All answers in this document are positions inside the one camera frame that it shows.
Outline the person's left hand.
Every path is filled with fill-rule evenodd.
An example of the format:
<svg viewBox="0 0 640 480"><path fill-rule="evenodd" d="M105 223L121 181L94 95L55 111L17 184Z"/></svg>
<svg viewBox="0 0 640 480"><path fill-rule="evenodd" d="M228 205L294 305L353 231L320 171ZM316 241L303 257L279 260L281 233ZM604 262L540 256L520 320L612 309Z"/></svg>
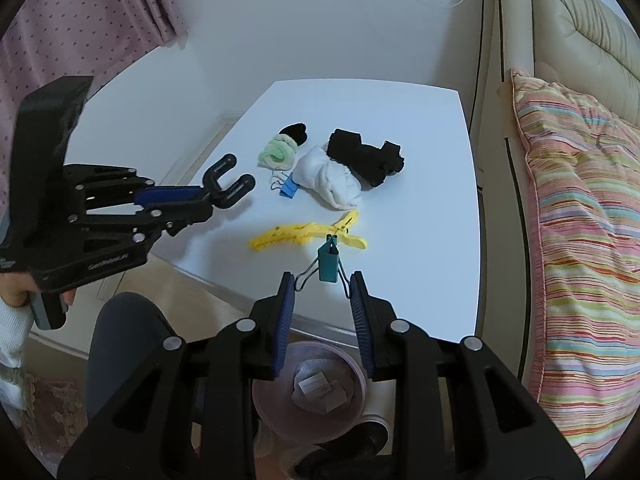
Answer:
<svg viewBox="0 0 640 480"><path fill-rule="evenodd" d="M1 299L12 308L25 307L30 295L40 294L40 292L34 278L27 272L0 274Z"/></svg>

